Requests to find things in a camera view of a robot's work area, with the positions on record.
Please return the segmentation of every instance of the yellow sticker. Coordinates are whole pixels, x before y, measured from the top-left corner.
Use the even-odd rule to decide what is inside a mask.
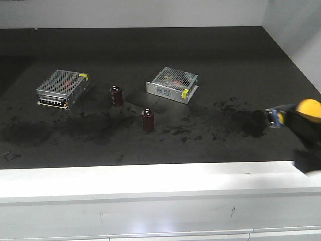
[[[187,92],[189,92],[189,90],[188,89],[184,89],[184,91],[182,93],[182,98],[183,99],[186,99]]]
[[[89,79],[88,74],[79,74],[78,76],[80,76],[80,77],[85,77],[85,78],[86,78],[86,80],[88,80],[88,79]]]

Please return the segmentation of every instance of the electrolytic capacitor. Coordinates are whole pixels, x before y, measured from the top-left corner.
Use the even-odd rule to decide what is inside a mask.
[[[112,104],[116,107],[120,107],[124,104],[122,99],[122,90],[114,85],[110,88]]]
[[[155,130],[154,112],[151,109],[145,109],[141,113],[142,127],[144,131],[152,132]]]

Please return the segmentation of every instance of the silver metal casing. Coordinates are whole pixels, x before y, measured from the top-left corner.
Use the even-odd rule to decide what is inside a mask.
[[[69,110],[86,91],[89,84],[90,80],[86,73],[58,69],[36,89],[39,95],[38,104]],[[57,99],[64,104],[58,106]]]
[[[146,82],[147,93],[188,104],[195,93],[198,75],[165,67],[152,82]]]

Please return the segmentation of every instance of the black work surface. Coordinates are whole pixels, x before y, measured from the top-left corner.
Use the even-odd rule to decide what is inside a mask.
[[[0,30],[0,168],[292,160],[262,110],[320,93],[262,27]],[[145,92],[165,67],[199,75],[188,105]],[[38,106],[56,69],[88,72],[70,111]],[[111,104],[109,88],[124,91]],[[152,108],[156,131],[142,130]]]

